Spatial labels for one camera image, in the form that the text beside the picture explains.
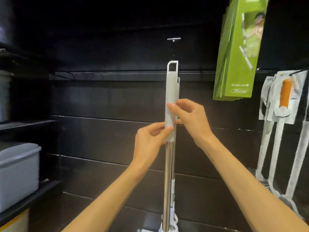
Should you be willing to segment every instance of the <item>shelf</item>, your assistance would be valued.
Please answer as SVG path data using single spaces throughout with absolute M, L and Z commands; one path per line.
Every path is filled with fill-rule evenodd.
M 44 121 L 36 121 L 36 122 L 9 122 L 9 123 L 4 123 L 0 124 L 0 132 L 2 131 L 16 131 L 16 130 L 21 130 L 23 128 L 34 128 L 34 127 L 41 127 L 44 125 L 47 125 L 52 122 L 57 122 L 55 120 L 44 120 Z
M 24 198 L 20 202 L 16 203 L 12 207 L 5 210 L 0 214 L 0 227 L 5 225 L 10 220 L 14 219 L 16 216 L 21 214 L 24 210 L 30 208 L 35 202 L 40 200 L 44 195 L 51 192 L 57 186 L 60 186 L 60 181 L 50 181 L 40 184 L 37 191 Z

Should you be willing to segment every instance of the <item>green product packaging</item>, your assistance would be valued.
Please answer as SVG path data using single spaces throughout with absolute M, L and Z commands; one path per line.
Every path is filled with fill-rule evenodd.
M 231 0 L 223 16 L 214 100 L 250 98 L 268 0 Z

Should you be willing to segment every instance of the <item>forearm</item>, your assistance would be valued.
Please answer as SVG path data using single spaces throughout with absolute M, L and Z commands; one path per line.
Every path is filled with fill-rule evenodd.
M 203 138 L 207 154 L 253 231 L 309 231 L 289 207 L 272 195 L 215 137 Z
M 62 232 L 108 231 L 121 207 L 147 169 L 131 164 L 95 201 Z

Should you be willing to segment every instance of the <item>metal pole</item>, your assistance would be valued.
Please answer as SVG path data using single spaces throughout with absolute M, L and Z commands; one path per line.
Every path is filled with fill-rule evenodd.
M 170 230 L 173 146 L 174 142 L 167 142 L 165 145 L 163 232 Z

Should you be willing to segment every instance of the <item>gray plastic bin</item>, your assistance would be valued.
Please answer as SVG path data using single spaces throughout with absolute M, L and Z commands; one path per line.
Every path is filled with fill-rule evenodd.
M 39 152 L 33 143 L 0 142 L 0 213 L 39 188 Z

